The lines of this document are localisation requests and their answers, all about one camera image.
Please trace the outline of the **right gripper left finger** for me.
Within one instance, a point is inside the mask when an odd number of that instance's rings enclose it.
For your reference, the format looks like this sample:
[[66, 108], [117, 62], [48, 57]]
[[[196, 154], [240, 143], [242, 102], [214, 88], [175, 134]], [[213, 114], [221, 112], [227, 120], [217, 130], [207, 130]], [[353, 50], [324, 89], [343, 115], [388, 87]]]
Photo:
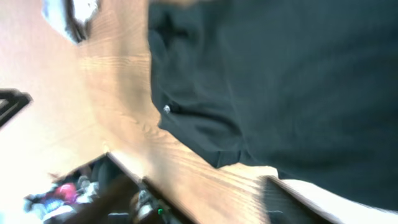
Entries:
[[137, 184], [128, 176], [114, 180], [93, 203], [71, 216], [64, 224], [131, 224], [130, 201]]

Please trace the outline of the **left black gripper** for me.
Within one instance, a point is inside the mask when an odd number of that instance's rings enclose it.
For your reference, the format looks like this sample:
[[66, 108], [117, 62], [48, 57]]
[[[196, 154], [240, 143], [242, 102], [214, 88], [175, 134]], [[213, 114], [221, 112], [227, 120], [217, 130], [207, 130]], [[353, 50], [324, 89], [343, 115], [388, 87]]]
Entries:
[[1, 127], [32, 101], [32, 97], [17, 89], [1, 89]]

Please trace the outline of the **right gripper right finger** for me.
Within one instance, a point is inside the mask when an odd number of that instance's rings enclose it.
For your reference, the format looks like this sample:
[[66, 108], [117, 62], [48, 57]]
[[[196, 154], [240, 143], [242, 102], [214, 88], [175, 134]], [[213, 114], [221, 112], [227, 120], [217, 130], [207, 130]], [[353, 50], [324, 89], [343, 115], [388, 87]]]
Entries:
[[261, 182], [261, 203], [270, 224], [341, 223], [276, 177], [264, 176]]

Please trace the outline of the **black polo shirt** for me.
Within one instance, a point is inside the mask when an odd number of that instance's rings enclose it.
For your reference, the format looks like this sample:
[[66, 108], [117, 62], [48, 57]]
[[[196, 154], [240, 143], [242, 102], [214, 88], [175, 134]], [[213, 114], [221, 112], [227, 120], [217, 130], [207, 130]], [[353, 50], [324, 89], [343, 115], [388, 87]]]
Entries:
[[152, 2], [159, 127], [215, 168], [271, 166], [397, 209], [397, 1]]

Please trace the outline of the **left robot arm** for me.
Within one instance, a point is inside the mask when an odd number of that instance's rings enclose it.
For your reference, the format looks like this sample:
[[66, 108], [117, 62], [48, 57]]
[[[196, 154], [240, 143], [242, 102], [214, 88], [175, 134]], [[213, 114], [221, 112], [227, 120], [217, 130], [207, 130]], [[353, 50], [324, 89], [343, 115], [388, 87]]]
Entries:
[[[89, 23], [100, 10], [99, 0], [44, 0], [42, 15], [61, 36], [78, 45], [88, 40]], [[1, 90], [1, 126], [32, 101], [26, 92]]]

